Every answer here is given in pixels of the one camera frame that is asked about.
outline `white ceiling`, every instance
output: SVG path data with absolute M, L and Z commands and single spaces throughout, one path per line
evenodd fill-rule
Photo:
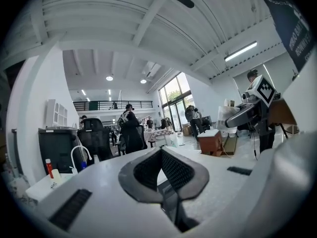
M 152 80 L 156 80 L 156 73 L 146 77 L 149 61 L 127 53 L 105 50 L 65 50 L 63 62 L 73 101 L 86 98 L 81 93 L 81 89 L 88 93 L 90 100 L 108 100 L 105 92 L 110 89 L 112 100 L 118 100 L 121 89 L 141 88 L 146 91 Z M 166 71 L 166 68 L 161 67 L 160 70 Z M 106 80 L 106 77 L 110 75 L 113 81 Z M 141 79 L 146 79 L 147 84 L 141 84 Z
M 84 91 L 86 95 L 81 90 L 69 90 L 69 93 L 73 101 L 85 101 L 87 97 L 91 101 L 109 101 L 109 97 L 112 101 L 119 100 L 120 90 L 112 89 L 111 94 L 109 94 L 108 89 L 84 89 Z
M 42 8 L 31 3 L 21 12 L 0 66 L 40 52 L 41 45 L 62 34 L 59 47 L 65 50 L 70 90 L 149 91 L 171 67 L 209 84 L 210 78 L 246 61 L 264 62 L 268 50 L 277 56 L 283 49 L 263 0 L 192 1 L 193 9 L 176 0 L 35 0 Z M 224 61 L 253 41 L 257 47 Z M 147 61 L 162 68 L 152 82 L 141 85 Z M 116 80 L 105 82 L 109 74 Z

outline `railing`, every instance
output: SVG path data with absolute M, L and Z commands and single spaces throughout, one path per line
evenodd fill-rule
M 135 109 L 153 108 L 152 101 L 76 101 L 73 104 L 76 111 L 125 109 L 128 104 Z

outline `fluorescent light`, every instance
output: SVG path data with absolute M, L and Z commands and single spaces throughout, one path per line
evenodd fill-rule
M 271 78 L 271 75 L 269 74 L 269 72 L 268 72 L 266 66 L 264 65 L 264 63 L 263 63 L 263 66 L 264 66 L 264 68 L 265 68 L 265 70 L 266 70 L 266 72 L 267 72 L 267 74 L 268 74 L 268 76 L 269 76 L 269 78 L 270 78 L 270 80 L 271 80 L 271 82 L 272 82 L 273 87 L 275 88 L 274 83 L 273 83 L 273 80 L 272 80 L 272 78 Z
M 235 57 L 237 57 L 238 55 L 241 55 L 242 53 L 244 53 L 245 51 L 250 50 L 251 48 L 254 48 L 258 43 L 257 42 L 252 42 L 251 44 L 241 48 L 240 50 L 232 53 L 231 55 L 227 56 L 224 58 L 225 61 L 229 61 Z

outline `white cabinet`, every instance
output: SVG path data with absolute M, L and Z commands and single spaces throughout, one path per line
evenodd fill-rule
M 67 126 L 67 109 L 56 100 L 48 101 L 45 126 Z

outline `ceiling light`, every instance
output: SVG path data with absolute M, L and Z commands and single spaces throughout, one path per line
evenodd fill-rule
M 249 45 L 239 49 L 238 51 L 232 53 L 231 55 L 228 55 L 227 57 L 224 58 L 225 61 L 229 61 L 235 57 L 237 57 L 238 55 L 241 55 L 242 53 L 244 53 L 245 51 L 250 50 L 251 48 L 254 48 L 258 43 L 257 42 L 252 42 Z

